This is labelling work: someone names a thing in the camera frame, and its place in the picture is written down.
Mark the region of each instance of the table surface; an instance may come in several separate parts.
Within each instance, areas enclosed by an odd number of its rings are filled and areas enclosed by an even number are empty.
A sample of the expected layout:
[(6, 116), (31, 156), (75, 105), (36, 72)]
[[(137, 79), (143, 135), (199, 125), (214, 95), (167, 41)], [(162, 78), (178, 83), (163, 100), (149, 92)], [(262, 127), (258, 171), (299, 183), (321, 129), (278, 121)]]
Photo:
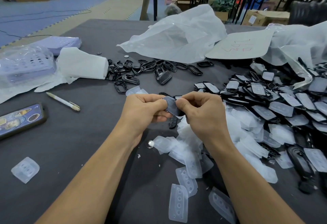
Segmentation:
[[(154, 22), (88, 20), (63, 36), (79, 37), (81, 50), (90, 54), (102, 52), (102, 56), (126, 60), (126, 54), (116, 44), (140, 35)], [(226, 25), (228, 33), (260, 30), (262, 27)], [(129, 59), (151, 60), (137, 53), (129, 53)], [(166, 92), (182, 95), (192, 91), (193, 84), (210, 81), (222, 87), (235, 73), (244, 73), (242, 68), (228, 70), (220, 62), (202, 68), (203, 76), (195, 76), (187, 70), (173, 73), (172, 80), (159, 85), (153, 73), (138, 76), (140, 87), (148, 93)], [(126, 96), (118, 94), (112, 82), (80, 78), (72, 84), (63, 84), (50, 90), (67, 101), (81, 107), (80, 113), (49, 98), (45, 93), (27, 92), (0, 104), (0, 113), (7, 113), (24, 106), (42, 102), (48, 112), (47, 121), (30, 130), (0, 141), (0, 223), (32, 224), (64, 190), (81, 166), (100, 147), (119, 119)], [(176, 136), (176, 129), (168, 129), (167, 123), (151, 124), (144, 132), (141, 143), (132, 152), (118, 186), (107, 223), (120, 224), (173, 224), (168, 219), (171, 184), (178, 184), (175, 169), (183, 167), (167, 154), (145, 146), (145, 141), (156, 136)], [(40, 171), (27, 184), (11, 173), (25, 157), (35, 160)], [(293, 168), (281, 169), (277, 164), (278, 182), (272, 187), (287, 204), (306, 222), (323, 223), (327, 218), (327, 198), (317, 190), (305, 195), (297, 189), (299, 177)], [(198, 192), (189, 199), (188, 224), (228, 222), (209, 204), (210, 188), (215, 186), (226, 193), (220, 172), (215, 165), (197, 179)]]

